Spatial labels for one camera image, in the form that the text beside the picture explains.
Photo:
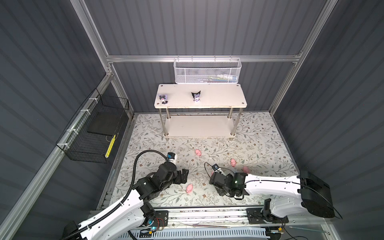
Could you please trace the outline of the black purple toy figure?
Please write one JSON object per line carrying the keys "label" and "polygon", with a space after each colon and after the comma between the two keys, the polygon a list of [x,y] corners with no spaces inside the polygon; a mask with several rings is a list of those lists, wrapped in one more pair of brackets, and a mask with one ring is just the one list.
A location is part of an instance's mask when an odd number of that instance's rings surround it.
{"label": "black purple toy figure", "polygon": [[195,103],[198,103],[200,101],[200,96],[201,96],[201,91],[199,91],[197,93],[192,93],[193,101]]}

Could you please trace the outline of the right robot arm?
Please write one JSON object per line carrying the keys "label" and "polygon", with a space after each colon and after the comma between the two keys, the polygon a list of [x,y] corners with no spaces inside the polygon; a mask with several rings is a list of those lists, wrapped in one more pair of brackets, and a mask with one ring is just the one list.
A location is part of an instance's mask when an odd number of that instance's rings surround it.
{"label": "right robot arm", "polygon": [[262,177],[247,173],[225,175],[216,170],[211,175],[210,185],[220,196],[239,201],[246,196],[274,196],[265,200],[262,210],[264,219],[269,222],[301,213],[327,219],[338,214],[333,206],[330,186],[307,171],[291,177]]}

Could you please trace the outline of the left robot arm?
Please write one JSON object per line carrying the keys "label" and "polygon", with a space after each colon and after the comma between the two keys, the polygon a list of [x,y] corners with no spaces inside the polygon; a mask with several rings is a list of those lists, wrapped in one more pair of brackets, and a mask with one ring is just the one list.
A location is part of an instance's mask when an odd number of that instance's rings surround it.
{"label": "left robot arm", "polygon": [[[139,158],[145,153],[156,153],[165,159],[156,172],[135,182]],[[124,232],[140,226],[151,226],[156,211],[150,201],[157,198],[172,184],[185,184],[189,170],[178,170],[176,154],[162,154],[156,150],[145,150],[134,161],[132,181],[128,192],[120,200],[88,220],[69,223],[63,232],[63,240],[111,240]]]}

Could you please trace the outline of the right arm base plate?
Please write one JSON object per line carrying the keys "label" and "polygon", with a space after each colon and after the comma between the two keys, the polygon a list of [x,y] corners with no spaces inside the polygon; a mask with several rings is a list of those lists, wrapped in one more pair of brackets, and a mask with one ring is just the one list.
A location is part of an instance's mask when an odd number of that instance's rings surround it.
{"label": "right arm base plate", "polygon": [[289,222],[287,216],[276,217],[270,210],[264,208],[247,208],[246,213],[250,224],[287,224]]}

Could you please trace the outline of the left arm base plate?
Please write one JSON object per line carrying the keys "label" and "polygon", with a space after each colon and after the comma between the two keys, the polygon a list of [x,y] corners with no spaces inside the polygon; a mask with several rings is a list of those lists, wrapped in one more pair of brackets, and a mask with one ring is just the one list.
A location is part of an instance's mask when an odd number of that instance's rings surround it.
{"label": "left arm base plate", "polygon": [[143,227],[167,227],[169,219],[169,211],[155,211],[153,216],[145,219]]}

